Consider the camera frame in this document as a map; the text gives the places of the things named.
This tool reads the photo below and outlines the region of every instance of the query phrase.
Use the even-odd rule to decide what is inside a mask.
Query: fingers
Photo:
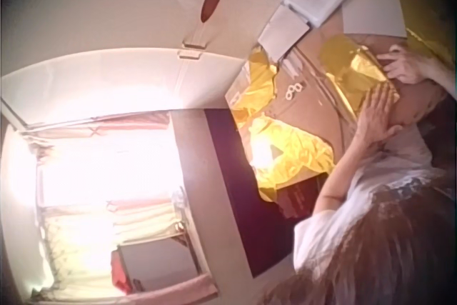
[[[380,109],[385,109],[386,105],[388,103],[388,98],[391,93],[391,88],[389,87],[387,82],[383,82],[382,90],[381,90],[381,96],[379,98],[379,104],[378,107]]]
[[[378,60],[397,60],[401,56],[401,54],[402,53],[399,52],[391,52],[387,54],[376,55],[376,58]]]
[[[390,52],[397,51],[397,52],[400,52],[400,53],[405,53],[406,49],[404,48],[404,46],[401,46],[399,44],[393,44],[391,46],[391,48],[389,49],[389,51]]]
[[[364,109],[366,109],[367,107],[371,106],[372,97],[373,97],[373,88],[369,89],[368,92],[366,92],[365,100],[363,101],[363,105],[362,105],[362,111]]]
[[[401,63],[401,61],[396,60],[396,61],[392,62],[391,64],[388,64],[387,66],[384,66],[383,70],[384,71],[393,71],[394,69],[399,69],[402,66],[403,66],[403,64]]]
[[[383,86],[384,83],[376,85],[373,91],[373,95],[371,96],[371,103],[370,106],[373,108],[376,108],[379,104],[379,101],[381,99],[381,94],[383,91]]]
[[[403,127],[401,125],[392,126],[389,130],[387,130],[385,139],[388,139],[389,137],[392,137],[393,135],[397,135],[397,133],[400,132],[401,130],[403,130]]]
[[[395,102],[395,92],[392,86],[389,85],[386,102],[384,103],[383,110],[386,114],[390,114],[393,103]]]
[[[387,73],[387,77],[389,79],[398,79],[402,76],[405,76],[405,72],[403,71],[403,69],[394,69],[393,71]]]

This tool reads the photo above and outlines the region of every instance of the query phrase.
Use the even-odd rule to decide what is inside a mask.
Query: dark brown surface
[[[256,277],[292,252],[293,227],[313,204],[302,206],[300,218],[285,219],[278,205],[261,200],[231,112],[207,109],[205,115],[249,267]],[[316,182],[308,180],[303,185],[309,187],[313,199]]]

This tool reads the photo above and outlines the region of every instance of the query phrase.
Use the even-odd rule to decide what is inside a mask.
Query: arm
[[[367,145],[356,137],[327,178],[314,206],[313,214],[324,210],[337,210],[346,200],[352,178],[362,160]]]
[[[323,185],[313,214],[337,210],[346,200],[352,178],[370,145],[383,141],[402,129],[401,126],[387,127],[393,102],[393,88],[388,83],[379,84],[369,91],[358,118],[356,135]]]
[[[393,45],[390,52],[377,56],[379,60],[390,60],[383,69],[390,79],[398,79],[404,84],[417,84],[431,79],[456,98],[456,73],[447,69],[437,59],[411,53],[402,46]]]
[[[455,100],[456,97],[456,73],[447,69],[444,65],[437,60],[429,60],[424,66],[425,74],[443,87]]]

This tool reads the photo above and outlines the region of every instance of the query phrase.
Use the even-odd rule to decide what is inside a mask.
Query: gold foil
[[[326,41],[319,58],[354,118],[360,112],[366,92],[380,82],[388,81],[372,54],[347,36],[338,35]]]
[[[275,97],[274,77],[278,69],[270,64],[266,52],[255,48],[249,57],[250,84],[240,99],[231,107],[233,118],[238,128],[249,117],[262,110]]]
[[[254,168],[261,197],[276,200],[277,186],[308,168],[317,173],[330,173],[334,168],[333,149],[308,132],[262,114],[249,128],[251,133],[251,165]],[[279,152],[273,157],[271,147]]]
[[[455,66],[456,31],[453,14],[443,0],[400,0],[408,46]]]

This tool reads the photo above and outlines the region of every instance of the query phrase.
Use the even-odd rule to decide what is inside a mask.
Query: red object
[[[111,252],[111,278],[117,289],[125,294],[132,293],[133,289],[122,266],[121,255],[117,250]]]

